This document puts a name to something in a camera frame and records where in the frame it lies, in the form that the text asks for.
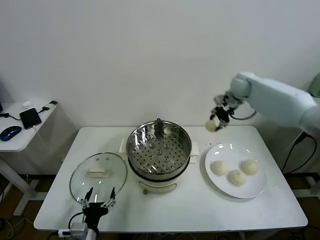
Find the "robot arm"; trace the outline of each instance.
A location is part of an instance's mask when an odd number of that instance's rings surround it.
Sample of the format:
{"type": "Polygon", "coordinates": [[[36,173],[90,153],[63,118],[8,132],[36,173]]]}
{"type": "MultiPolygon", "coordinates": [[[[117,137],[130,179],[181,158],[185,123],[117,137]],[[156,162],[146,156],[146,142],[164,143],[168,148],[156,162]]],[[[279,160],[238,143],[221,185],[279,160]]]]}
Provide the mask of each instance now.
{"type": "Polygon", "coordinates": [[[238,73],[230,90],[214,97],[216,107],[210,119],[219,119],[217,130],[228,125],[229,115],[244,101],[281,126],[320,136],[320,108],[309,93],[251,72],[238,73]]]}

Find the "computer mouse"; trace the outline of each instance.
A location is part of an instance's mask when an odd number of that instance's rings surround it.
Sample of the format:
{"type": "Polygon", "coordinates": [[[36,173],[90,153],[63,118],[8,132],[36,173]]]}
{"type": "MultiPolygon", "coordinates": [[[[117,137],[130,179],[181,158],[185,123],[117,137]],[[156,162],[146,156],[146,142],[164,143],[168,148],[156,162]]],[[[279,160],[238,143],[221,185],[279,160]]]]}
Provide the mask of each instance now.
{"type": "Polygon", "coordinates": [[[4,142],[9,141],[15,135],[20,133],[21,130],[22,128],[20,126],[10,126],[0,133],[0,140],[4,142]]]}

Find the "black cable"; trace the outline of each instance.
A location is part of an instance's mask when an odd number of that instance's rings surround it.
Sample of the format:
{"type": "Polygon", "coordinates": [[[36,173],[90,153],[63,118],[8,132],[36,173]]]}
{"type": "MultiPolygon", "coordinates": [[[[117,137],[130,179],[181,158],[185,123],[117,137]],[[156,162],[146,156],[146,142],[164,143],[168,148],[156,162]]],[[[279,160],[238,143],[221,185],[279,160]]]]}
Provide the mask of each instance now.
{"type": "Polygon", "coordinates": [[[53,231],[52,233],[50,233],[46,240],[49,240],[52,236],[58,236],[58,231],[53,231]]]}
{"type": "Polygon", "coordinates": [[[315,155],[316,150],[317,150],[317,147],[318,147],[318,143],[317,143],[316,139],[315,139],[313,136],[308,135],[308,137],[311,138],[311,139],[313,140],[313,142],[314,142],[313,152],[311,153],[310,157],[309,157],[301,166],[297,167],[296,169],[294,169],[294,170],[292,170],[292,171],[290,171],[290,172],[287,172],[286,174],[291,174],[291,173],[293,173],[294,171],[299,170],[299,169],[302,168],[304,165],[306,165],[306,164],[312,159],[312,157],[315,155]]]}
{"type": "Polygon", "coordinates": [[[12,118],[12,119],[15,119],[15,120],[17,120],[17,121],[20,121],[20,120],[21,120],[20,118],[15,118],[14,116],[11,116],[11,115],[9,115],[8,117],[9,117],[9,118],[12,118]]]}
{"type": "Polygon", "coordinates": [[[0,181],[0,188],[2,191],[2,196],[1,196],[1,201],[0,201],[0,205],[1,205],[4,200],[4,197],[5,197],[5,189],[4,189],[4,186],[1,184],[1,181],[0,181]]]}
{"type": "Polygon", "coordinates": [[[14,116],[11,116],[9,113],[7,113],[7,112],[2,112],[2,113],[0,113],[0,117],[4,117],[5,119],[7,119],[7,118],[12,118],[12,119],[15,119],[15,120],[17,120],[17,121],[20,121],[21,119],[19,119],[19,118],[16,118],[16,117],[14,117],[14,116]]]}
{"type": "Polygon", "coordinates": [[[73,216],[70,218],[70,220],[69,220],[69,222],[68,222],[68,229],[71,228],[71,221],[72,221],[76,216],[79,216],[79,215],[81,215],[81,214],[84,214],[84,213],[83,213],[83,212],[78,212],[78,213],[76,213],[75,215],[73,215],[73,216]]]}
{"type": "Polygon", "coordinates": [[[233,116],[231,114],[230,114],[230,117],[235,119],[235,120],[248,120],[248,119],[254,117],[256,114],[257,114],[257,111],[254,111],[254,113],[252,113],[250,116],[246,116],[246,117],[243,117],[243,118],[238,118],[238,117],[235,117],[235,116],[233,116]]]}
{"type": "Polygon", "coordinates": [[[299,232],[293,232],[293,231],[287,230],[289,233],[292,234],[291,236],[288,237],[287,240],[307,240],[307,236],[306,236],[307,229],[315,229],[320,232],[320,228],[316,226],[307,225],[304,228],[302,228],[302,231],[299,231],[299,232]]]}
{"type": "Polygon", "coordinates": [[[293,143],[293,145],[292,145],[292,147],[291,147],[291,149],[290,149],[290,151],[289,151],[289,154],[288,154],[288,156],[287,156],[286,159],[285,159],[284,165],[283,165],[283,167],[282,167],[282,169],[281,169],[281,172],[282,172],[282,173],[284,172],[285,167],[286,167],[286,165],[287,165],[287,162],[288,162],[288,160],[289,160],[289,158],[290,158],[290,156],[291,156],[291,153],[292,153],[292,151],[294,150],[294,148],[295,148],[295,146],[296,146],[297,144],[298,144],[298,143],[297,143],[296,141],[293,143]]]}

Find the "white wall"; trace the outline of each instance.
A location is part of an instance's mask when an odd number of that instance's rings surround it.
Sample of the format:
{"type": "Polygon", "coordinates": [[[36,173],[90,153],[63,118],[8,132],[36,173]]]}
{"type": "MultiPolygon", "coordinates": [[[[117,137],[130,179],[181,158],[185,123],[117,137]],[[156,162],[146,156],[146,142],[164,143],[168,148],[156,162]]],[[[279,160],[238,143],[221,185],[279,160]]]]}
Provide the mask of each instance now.
{"type": "MultiPolygon", "coordinates": [[[[318,0],[1,1],[0,77],[13,100],[56,99],[77,127],[203,125],[239,71],[306,88],[320,72],[319,9],[318,0]]],[[[264,117],[232,123],[255,125],[272,148],[278,128],[264,117]]]]}

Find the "white cable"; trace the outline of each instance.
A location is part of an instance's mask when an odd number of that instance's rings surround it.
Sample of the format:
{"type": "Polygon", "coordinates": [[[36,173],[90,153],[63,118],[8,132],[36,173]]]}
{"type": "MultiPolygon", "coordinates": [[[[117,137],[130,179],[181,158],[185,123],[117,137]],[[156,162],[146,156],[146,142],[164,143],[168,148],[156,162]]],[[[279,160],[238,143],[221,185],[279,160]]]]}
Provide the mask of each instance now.
{"type": "Polygon", "coordinates": [[[195,238],[195,236],[193,236],[193,235],[192,235],[191,233],[189,233],[189,232],[186,232],[186,233],[183,233],[183,234],[177,236],[175,240],[178,240],[180,237],[182,237],[182,236],[184,236],[184,235],[187,235],[187,234],[189,234],[189,235],[193,238],[193,240],[197,240],[197,239],[195,238]]]}
{"type": "Polygon", "coordinates": [[[164,233],[164,234],[158,233],[158,235],[159,235],[160,237],[165,237],[165,236],[169,235],[169,233],[164,233]]]}
{"type": "Polygon", "coordinates": [[[294,142],[300,137],[300,135],[303,133],[304,131],[301,131],[299,133],[299,135],[289,144],[289,146],[283,151],[283,152],[286,152],[291,146],[292,144],[294,144],[294,142]]]}
{"type": "Polygon", "coordinates": [[[9,221],[5,221],[5,223],[9,224],[10,226],[10,230],[8,231],[6,237],[7,239],[11,239],[14,234],[15,234],[15,227],[17,227],[20,223],[22,223],[22,221],[28,221],[31,224],[34,224],[32,221],[30,221],[28,218],[24,217],[22,218],[20,221],[17,222],[17,224],[15,224],[14,226],[11,225],[11,223],[9,221]]]}
{"type": "Polygon", "coordinates": [[[36,134],[39,136],[40,141],[42,142],[42,144],[45,146],[45,148],[48,150],[49,153],[49,147],[47,146],[47,144],[45,143],[45,141],[43,140],[43,138],[41,137],[41,135],[39,134],[38,130],[36,129],[35,126],[33,126],[33,129],[35,130],[36,134]]]}

